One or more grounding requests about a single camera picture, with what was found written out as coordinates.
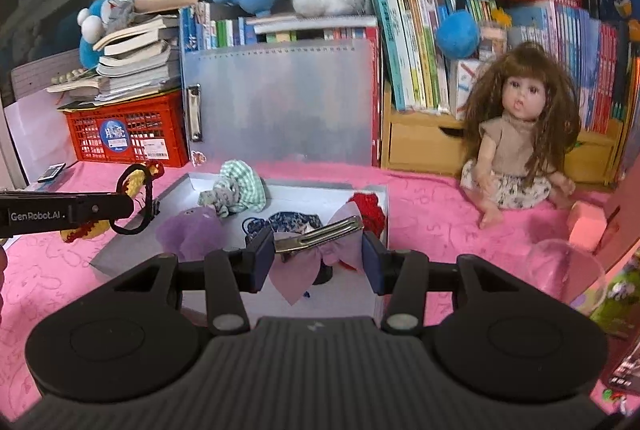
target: white box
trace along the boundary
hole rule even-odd
[[[160,213],[146,230],[139,235],[117,235],[96,255],[92,261],[95,269],[108,277],[116,277],[124,271],[162,253],[156,241],[155,229],[165,219],[188,208],[197,206],[201,191],[211,190],[217,176],[214,174],[189,173],[171,185],[159,196]],[[228,229],[229,245],[244,248],[242,221],[247,217],[267,218],[279,211],[297,211],[317,214],[325,225],[356,191],[374,192],[388,217],[386,187],[369,186],[356,190],[349,184],[326,184],[313,181],[266,180],[267,207],[259,214],[244,212],[223,220]],[[137,217],[131,227],[139,225]],[[386,245],[386,229],[382,234]],[[262,316],[284,316],[303,318],[332,318],[343,316],[370,316],[377,323],[382,318],[383,297],[375,295],[365,275],[334,266],[333,278],[325,284],[311,286],[309,298],[301,298],[294,305],[289,303],[267,280],[259,293],[241,293],[249,320],[254,325]],[[205,313],[204,291],[183,293],[182,306]]]
[[[451,62],[449,79],[451,80],[450,89],[454,94],[450,97],[450,102],[453,104],[451,113],[456,120],[465,119],[466,100],[483,64],[480,60],[471,58]]]

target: green toy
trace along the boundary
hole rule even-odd
[[[622,271],[607,286],[607,295],[593,312],[591,319],[605,332],[628,338],[636,324],[629,320],[631,311],[640,301],[640,251],[625,264]]]

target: metal clipboard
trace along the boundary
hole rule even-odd
[[[242,159],[369,166],[372,71],[366,39],[183,53],[192,163]]]

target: metal hair clip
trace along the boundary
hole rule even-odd
[[[309,250],[363,229],[364,224],[360,217],[347,217],[311,233],[277,240],[275,242],[276,253],[280,253],[282,260],[286,263],[297,251]]]

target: open box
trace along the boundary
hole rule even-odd
[[[158,197],[160,213],[151,224],[138,235],[114,237],[96,255],[92,266],[108,277],[116,277],[152,256],[162,253],[162,248],[156,241],[156,227],[168,217],[197,206],[200,192],[211,190],[217,178],[215,174],[188,173],[178,179]],[[228,246],[244,248],[242,222],[248,217],[266,219],[279,211],[297,211],[317,214],[325,225],[356,191],[377,194],[378,203],[388,217],[386,187],[369,186],[356,190],[349,184],[274,180],[265,180],[264,185],[267,206],[263,211],[258,214],[243,212],[221,219],[225,230],[228,230]],[[132,228],[139,223],[140,220],[134,218],[127,226]],[[386,229],[381,239],[386,246]],[[305,318],[370,316],[377,323],[382,318],[383,298],[372,292],[364,274],[342,266],[334,266],[334,275],[329,282],[311,286],[308,291],[309,298],[301,298],[295,304],[289,305],[267,277],[259,293],[241,293],[241,296],[252,325],[263,316]],[[183,308],[205,313],[205,305],[204,291],[183,293]]]

